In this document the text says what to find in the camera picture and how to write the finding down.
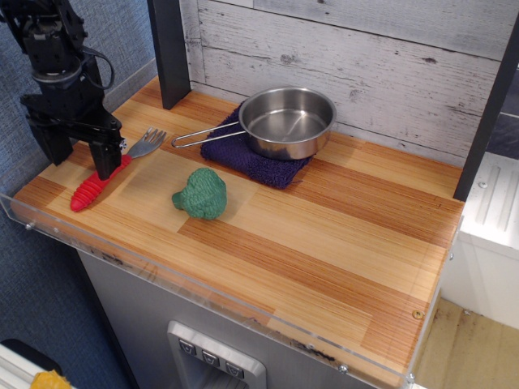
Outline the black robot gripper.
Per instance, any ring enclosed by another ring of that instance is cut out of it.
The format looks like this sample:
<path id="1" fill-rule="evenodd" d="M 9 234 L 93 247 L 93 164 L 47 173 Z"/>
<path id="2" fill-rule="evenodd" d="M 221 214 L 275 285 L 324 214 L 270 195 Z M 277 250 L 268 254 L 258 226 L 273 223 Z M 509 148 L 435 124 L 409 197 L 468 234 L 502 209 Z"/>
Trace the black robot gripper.
<path id="1" fill-rule="evenodd" d="M 97 175 L 107 180 L 122 160 L 122 123 L 104 106 L 105 93 L 81 76 L 68 88 L 41 85 L 20 98 L 32 134 L 48 160 L 60 165 L 73 152 L 71 140 L 89 143 Z"/>

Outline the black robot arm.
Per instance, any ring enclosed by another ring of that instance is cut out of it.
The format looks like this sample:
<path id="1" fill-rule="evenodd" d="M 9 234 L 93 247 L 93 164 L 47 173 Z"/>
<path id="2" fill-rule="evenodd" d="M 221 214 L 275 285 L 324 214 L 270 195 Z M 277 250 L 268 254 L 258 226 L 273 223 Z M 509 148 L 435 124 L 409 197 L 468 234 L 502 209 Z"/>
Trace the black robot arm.
<path id="1" fill-rule="evenodd" d="M 40 93 L 21 96 L 32 134 L 55 165 L 72 153 L 72 140 L 88 143 L 101 180 L 122 163 L 121 122 L 104 105 L 97 64 L 104 57 L 84 45 L 84 20 L 68 1 L 3 1 L 9 27 L 32 66 Z"/>

